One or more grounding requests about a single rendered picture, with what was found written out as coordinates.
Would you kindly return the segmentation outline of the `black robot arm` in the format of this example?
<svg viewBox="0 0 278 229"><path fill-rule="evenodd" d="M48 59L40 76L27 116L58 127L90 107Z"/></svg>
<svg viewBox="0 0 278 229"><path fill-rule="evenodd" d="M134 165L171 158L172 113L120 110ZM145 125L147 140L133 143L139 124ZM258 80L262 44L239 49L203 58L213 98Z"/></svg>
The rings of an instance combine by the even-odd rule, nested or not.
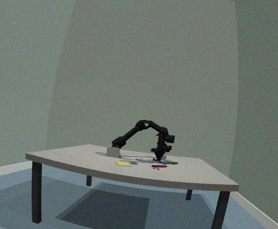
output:
<svg viewBox="0 0 278 229"><path fill-rule="evenodd" d="M145 126L145 123L149 124L148 126ZM156 136L159 136L158 142L165 142L166 143L174 143L174 135L169 135L167 128L165 127L160 127L156 123L148 120L140 120L136 123L135 127L131 129L128 133L126 133L124 136L119 136L115 140L112 141L112 146L111 147L116 147L116 148L122 148L126 144L126 140L131 138L135 133L138 131L142 131L144 129L148 129L152 127L159 133ZM172 146L162 145L161 149L164 149L165 152L170 152L172 149Z"/></svg>

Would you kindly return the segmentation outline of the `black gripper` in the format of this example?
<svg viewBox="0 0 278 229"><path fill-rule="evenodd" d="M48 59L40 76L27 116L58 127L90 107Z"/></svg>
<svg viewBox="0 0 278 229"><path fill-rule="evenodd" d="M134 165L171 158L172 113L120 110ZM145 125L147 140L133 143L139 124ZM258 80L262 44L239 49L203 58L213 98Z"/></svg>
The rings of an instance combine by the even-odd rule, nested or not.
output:
<svg viewBox="0 0 278 229"><path fill-rule="evenodd" d="M166 145L166 144L165 144L165 142L157 142L156 144L157 144L157 148L152 148L152 149L151 149L151 152L154 152L154 153L155 153L156 158L157 158L157 160L159 161L159 160L161 160L163 154L165 154L165 150L164 150L164 149L161 149L161 146L162 146L163 144L164 144L164 145Z"/></svg>

